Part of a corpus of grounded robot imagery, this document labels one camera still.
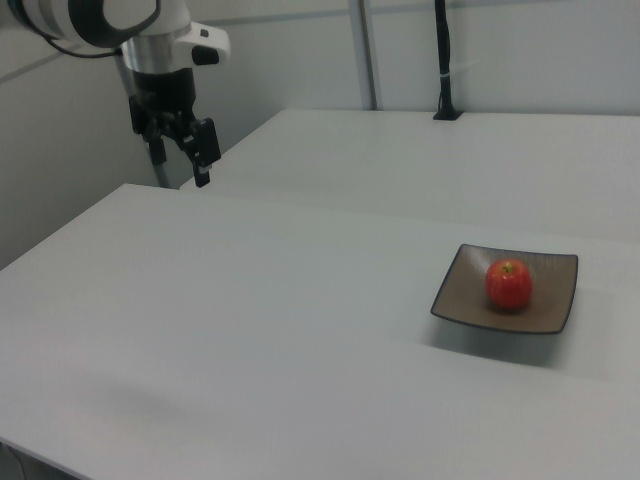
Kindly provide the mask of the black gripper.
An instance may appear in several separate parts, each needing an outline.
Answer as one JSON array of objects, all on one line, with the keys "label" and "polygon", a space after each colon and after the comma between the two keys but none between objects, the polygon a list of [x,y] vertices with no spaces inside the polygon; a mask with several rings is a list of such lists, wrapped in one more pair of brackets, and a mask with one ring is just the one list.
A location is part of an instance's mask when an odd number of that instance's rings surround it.
[{"label": "black gripper", "polygon": [[149,144],[153,165],[167,161],[163,137],[183,146],[192,164],[198,188],[210,183],[211,166],[221,158],[212,119],[197,120],[193,113],[196,100],[191,68],[170,73],[132,72],[134,95],[130,98],[132,126]]}]

